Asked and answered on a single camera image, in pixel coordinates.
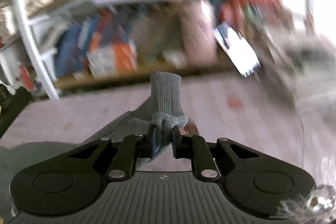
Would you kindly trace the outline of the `upper orange white box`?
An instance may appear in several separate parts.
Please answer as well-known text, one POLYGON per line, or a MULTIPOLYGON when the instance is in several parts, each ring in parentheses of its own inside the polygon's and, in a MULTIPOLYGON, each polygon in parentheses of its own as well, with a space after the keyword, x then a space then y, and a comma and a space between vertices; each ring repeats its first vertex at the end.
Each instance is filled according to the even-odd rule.
POLYGON ((132 43, 113 44, 87 54, 94 77, 137 70, 137 51, 132 43))

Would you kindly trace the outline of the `grey sweater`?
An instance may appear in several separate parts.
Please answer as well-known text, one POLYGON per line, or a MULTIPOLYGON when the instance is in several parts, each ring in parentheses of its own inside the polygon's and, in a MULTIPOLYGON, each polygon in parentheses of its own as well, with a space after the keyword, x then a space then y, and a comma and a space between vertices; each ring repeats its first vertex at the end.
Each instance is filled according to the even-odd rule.
MULTIPOLYGON (((165 153, 171 143, 171 130, 174 126, 183 128, 188 118, 181 102, 181 77, 167 72, 155 72, 150 76, 151 95, 138 108, 127 111, 83 143, 87 144, 103 137, 122 141, 127 135, 136 132, 147 133, 151 124, 158 129, 154 147, 154 158, 165 153)), ((1 148, 1 219, 9 223, 15 217, 13 199, 9 186, 12 178, 20 170, 51 157, 78 147, 78 144, 40 141, 1 148)))

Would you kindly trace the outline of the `pink paper roll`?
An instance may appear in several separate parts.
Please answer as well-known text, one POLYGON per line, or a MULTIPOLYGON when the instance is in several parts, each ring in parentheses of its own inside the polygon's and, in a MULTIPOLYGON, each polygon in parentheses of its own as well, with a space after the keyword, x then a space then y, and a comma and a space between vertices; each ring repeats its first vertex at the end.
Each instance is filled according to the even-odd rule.
POLYGON ((209 0, 185 0, 179 12, 186 59, 196 67, 217 62, 217 42, 213 29, 215 11, 209 0))

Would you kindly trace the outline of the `pink cartoon desk mat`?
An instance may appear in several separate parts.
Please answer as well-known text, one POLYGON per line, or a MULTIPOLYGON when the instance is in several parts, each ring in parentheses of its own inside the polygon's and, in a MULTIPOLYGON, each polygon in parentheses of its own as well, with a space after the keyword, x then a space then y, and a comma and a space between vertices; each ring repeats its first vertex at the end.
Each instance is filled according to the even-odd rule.
MULTIPOLYGON (((74 148, 150 94, 149 84, 29 104, 1 138, 1 182, 74 148)), ((212 75, 182 81, 182 106, 207 141, 227 137, 315 173, 335 155, 335 109, 298 114, 253 79, 212 75)))

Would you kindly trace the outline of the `smartphone with lit screen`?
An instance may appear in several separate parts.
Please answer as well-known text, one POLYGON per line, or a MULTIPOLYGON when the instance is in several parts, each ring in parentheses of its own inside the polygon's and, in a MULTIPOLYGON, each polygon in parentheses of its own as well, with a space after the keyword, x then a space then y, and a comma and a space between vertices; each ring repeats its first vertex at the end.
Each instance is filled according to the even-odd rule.
POLYGON ((250 76, 260 67, 260 61, 250 44, 226 22, 217 25, 213 33, 217 43, 243 77, 250 76))

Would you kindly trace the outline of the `row of leaning books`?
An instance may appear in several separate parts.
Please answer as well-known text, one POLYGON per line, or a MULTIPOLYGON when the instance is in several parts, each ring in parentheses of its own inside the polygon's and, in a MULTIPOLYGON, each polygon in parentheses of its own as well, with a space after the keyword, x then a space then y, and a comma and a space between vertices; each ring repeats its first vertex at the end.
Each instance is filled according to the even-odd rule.
POLYGON ((54 58, 56 78, 91 73, 89 52, 113 44, 134 44, 130 33, 137 16, 134 7, 118 6, 116 11, 103 9, 83 21, 72 22, 58 42, 58 53, 54 58))

